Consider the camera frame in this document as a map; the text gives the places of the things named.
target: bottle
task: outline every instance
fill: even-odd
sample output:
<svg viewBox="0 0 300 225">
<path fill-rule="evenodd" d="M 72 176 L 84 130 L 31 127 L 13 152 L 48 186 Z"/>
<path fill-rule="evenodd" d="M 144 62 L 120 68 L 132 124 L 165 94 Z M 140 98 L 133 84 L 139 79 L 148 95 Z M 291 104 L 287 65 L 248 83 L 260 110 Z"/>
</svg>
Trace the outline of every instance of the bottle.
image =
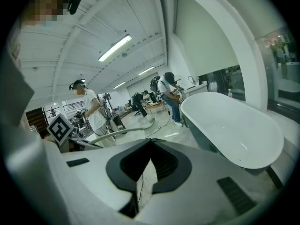
<svg viewBox="0 0 300 225">
<path fill-rule="evenodd" d="M 231 89 L 228 89 L 228 97 L 230 97 L 230 98 L 233 97 L 233 93 L 231 92 Z"/>
</svg>

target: office chair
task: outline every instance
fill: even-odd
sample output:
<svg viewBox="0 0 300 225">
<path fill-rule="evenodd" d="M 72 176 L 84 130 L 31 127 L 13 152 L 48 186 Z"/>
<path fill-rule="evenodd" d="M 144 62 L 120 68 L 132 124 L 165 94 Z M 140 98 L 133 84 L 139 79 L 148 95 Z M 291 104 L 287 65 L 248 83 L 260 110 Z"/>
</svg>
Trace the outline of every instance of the office chair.
<svg viewBox="0 0 300 225">
<path fill-rule="evenodd" d="M 131 104 L 131 100 L 128 100 L 128 104 L 129 104 L 130 107 L 132 107 L 132 111 L 136 112 L 135 116 L 138 115 L 138 114 L 141 114 L 140 109 L 136 105 Z"/>
</svg>

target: floor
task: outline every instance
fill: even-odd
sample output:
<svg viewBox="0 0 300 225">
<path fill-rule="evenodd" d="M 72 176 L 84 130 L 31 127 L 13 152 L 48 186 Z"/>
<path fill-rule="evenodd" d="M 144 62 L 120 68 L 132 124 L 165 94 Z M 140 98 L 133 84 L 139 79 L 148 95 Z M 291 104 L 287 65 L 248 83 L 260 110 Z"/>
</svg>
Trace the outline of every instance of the floor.
<svg viewBox="0 0 300 225">
<path fill-rule="evenodd" d="M 149 120 L 151 120 L 153 117 L 155 118 L 155 123 L 151 128 L 145 131 L 128 132 L 125 135 L 116 136 L 117 144 L 123 144 L 137 139 L 143 139 L 146 136 L 150 135 L 149 138 L 164 139 L 170 142 L 180 143 L 186 146 L 199 149 L 189 128 L 185 126 L 178 127 L 174 123 L 172 123 L 168 115 L 168 110 L 164 111 L 163 108 L 153 109 L 152 114 L 150 113 L 145 118 L 142 115 L 134 116 L 134 114 L 135 113 L 132 112 L 129 115 L 122 118 L 123 124 L 126 126 L 126 129 L 147 127 L 150 124 Z M 260 175 L 257 176 L 257 178 L 268 191 L 276 190 L 272 180 L 270 179 L 270 177 L 266 172 L 262 172 Z M 141 176 L 137 183 L 138 199 L 140 198 L 139 210 L 143 209 L 147 201 L 151 198 L 152 186 L 156 182 L 157 182 L 156 171 L 154 165 L 150 161 L 143 172 L 143 178 Z"/>
</svg>

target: freestanding bathtub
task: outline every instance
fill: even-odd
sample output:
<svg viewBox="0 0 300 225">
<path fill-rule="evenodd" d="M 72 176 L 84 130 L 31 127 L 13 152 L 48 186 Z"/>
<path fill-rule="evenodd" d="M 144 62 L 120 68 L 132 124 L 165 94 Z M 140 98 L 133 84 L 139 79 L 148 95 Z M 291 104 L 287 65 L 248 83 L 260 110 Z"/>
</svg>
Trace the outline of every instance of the freestanding bathtub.
<svg viewBox="0 0 300 225">
<path fill-rule="evenodd" d="M 268 115 L 226 95 L 198 93 L 181 110 L 196 128 L 192 133 L 202 149 L 213 151 L 214 145 L 240 167 L 266 168 L 283 149 L 282 132 Z"/>
</svg>

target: desk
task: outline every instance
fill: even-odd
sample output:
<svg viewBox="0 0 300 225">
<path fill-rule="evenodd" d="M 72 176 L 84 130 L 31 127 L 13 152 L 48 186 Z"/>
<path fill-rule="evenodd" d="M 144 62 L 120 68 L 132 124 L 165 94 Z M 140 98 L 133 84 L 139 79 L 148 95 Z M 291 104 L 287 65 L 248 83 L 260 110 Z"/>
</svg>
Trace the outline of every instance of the desk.
<svg viewBox="0 0 300 225">
<path fill-rule="evenodd" d="M 164 110 L 165 110 L 164 102 L 154 103 L 154 104 L 151 104 L 149 106 L 146 106 L 145 110 L 146 111 L 149 110 L 152 113 L 151 109 L 153 109 L 153 108 L 159 108 L 159 107 L 163 107 Z"/>
</svg>

